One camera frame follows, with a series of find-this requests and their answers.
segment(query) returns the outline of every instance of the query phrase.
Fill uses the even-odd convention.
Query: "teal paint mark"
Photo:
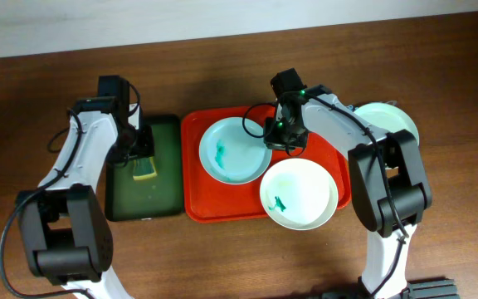
[[[224,169],[224,163],[222,162],[222,156],[225,154],[224,144],[222,140],[217,141],[217,155],[215,156],[215,162],[220,168]]]
[[[286,207],[285,205],[283,205],[283,203],[281,202],[281,199],[280,197],[276,196],[276,205],[274,205],[274,207],[269,207],[269,210],[270,211],[274,211],[276,208],[280,208],[281,209],[281,212],[285,211]]]

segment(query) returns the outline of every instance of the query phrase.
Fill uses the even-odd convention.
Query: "dark green tray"
[[[161,115],[148,118],[145,123],[153,130],[154,165],[158,176],[134,181],[133,161],[124,168],[107,166],[105,216],[110,221],[183,212],[180,120],[176,115]]]

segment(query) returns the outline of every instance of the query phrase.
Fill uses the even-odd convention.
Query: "green sponge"
[[[150,179],[157,175],[153,157],[134,160],[134,170],[132,171],[134,180]]]

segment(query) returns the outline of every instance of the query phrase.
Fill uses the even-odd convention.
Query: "white plate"
[[[370,103],[359,107],[355,114],[370,124],[393,133],[405,129],[411,132],[414,138],[416,138],[416,142],[420,144],[420,135],[414,121],[411,120],[407,113],[394,105]]]
[[[261,181],[259,195],[272,220],[295,230],[326,223],[339,202],[331,174],[315,162],[297,158],[272,166]]]
[[[254,135],[263,134],[263,128],[252,120],[245,120],[245,126]],[[241,117],[230,117],[206,130],[198,156],[214,179],[226,184],[246,184],[269,167],[272,150],[266,148],[262,138],[245,132]]]

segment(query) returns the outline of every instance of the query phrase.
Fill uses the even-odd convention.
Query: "white backdrop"
[[[478,0],[0,0],[0,57],[478,11]]]

